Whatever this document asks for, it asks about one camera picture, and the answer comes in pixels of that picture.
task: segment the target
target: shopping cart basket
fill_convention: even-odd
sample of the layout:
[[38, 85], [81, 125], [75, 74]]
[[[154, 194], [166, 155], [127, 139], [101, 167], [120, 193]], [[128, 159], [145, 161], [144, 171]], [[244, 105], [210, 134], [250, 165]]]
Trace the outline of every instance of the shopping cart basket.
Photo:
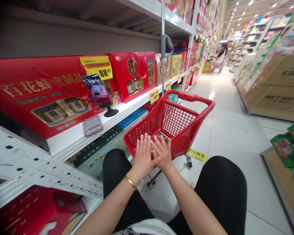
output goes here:
[[[190, 102], [200, 101], [206, 103], [208, 107], [198, 114], [193, 110], [169, 101], [169, 99], [167, 99], [169, 94], [176, 94], [178, 98]], [[136, 142], [142, 134], [147, 133], [153, 141], [155, 135], [157, 137], [163, 135], [166, 142], [169, 138], [172, 139], [172, 159], [185, 155], [189, 151], [200, 125], [214, 106], [214, 101], [198, 95], [168, 90], [164, 96], [160, 98], [154, 109], [125, 134], [124, 142], [127, 149], [131, 155], [135, 157]]]

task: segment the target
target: supermarket aisle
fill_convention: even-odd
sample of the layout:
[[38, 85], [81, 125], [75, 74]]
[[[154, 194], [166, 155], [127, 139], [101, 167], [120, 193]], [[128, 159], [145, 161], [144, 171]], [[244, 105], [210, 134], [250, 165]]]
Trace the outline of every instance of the supermarket aisle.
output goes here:
[[[216, 106], [204, 120], [192, 145], [209, 157], [220, 155], [230, 159], [243, 171], [247, 181], [246, 235], [292, 234], [275, 188], [259, 153], [270, 146], [269, 139], [283, 133], [290, 122], [249, 116], [232, 82], [233, 74], [225, 67], [222, 73], [202, 74], [191, 93], [213, 99]], [[206, 104], [182, 102], [197, 112]], [[203, 163], [193, 159], [193, 168], [186, 166], [185, 156], [174, 161], [184, 178], [196, 185]], [[164, 174], [151, 190], [141, 192], [155, 216], [170, 220], [180, 210]]]

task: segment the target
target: shopping cart handle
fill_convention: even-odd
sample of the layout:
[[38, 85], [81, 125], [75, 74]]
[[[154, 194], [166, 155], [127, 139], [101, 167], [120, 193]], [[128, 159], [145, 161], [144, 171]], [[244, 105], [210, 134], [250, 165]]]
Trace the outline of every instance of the shopping cart handle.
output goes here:
[[166, 97], [169, 94], [176, 94], [178, 96], [178, 98], [182, 99], [182, 100], [186, 100], [189, 102], [194, 102], [194, 101], [199, 101], [199, 102], [203, 102], [207, 105], [211, 105], [214, 104], [215, 102], [210, 100], [210, 99], [206, 99], [204, 97], [200, 97], [198, 95], [189, 93], [189, 92], [185, 92], [185, 91], [176, 91], [176, 90], [168, 90], [165, 94], [164, 94], [164, 99], [166, 99]]

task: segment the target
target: woman's left hand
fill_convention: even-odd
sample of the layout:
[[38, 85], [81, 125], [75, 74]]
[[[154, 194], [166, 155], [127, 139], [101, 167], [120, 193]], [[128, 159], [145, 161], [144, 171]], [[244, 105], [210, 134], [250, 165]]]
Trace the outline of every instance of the woman's left hand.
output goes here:
[[140, 140], [137, 140], [133, 167], [126, 174], [136, 187], [161, 160], [161, 157], [151, 160], [150, 149], [150, 136], [145, 133], [145, 136], [141, 135]]

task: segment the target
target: stool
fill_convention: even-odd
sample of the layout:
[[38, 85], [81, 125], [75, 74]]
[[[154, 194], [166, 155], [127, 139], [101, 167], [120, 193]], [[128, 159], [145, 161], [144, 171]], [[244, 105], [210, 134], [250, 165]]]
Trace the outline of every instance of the stool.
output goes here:
[[212, 69], [212, 72], [215, 70], [215, 69], [219, 69], [219, 73], [222, 72], [222, 69], [223, 69], [223, 65], [225, 63], [225, 60], [222, 61], [222, 63], [219, 65], [219, 66], [214, 66], [213, 69]]

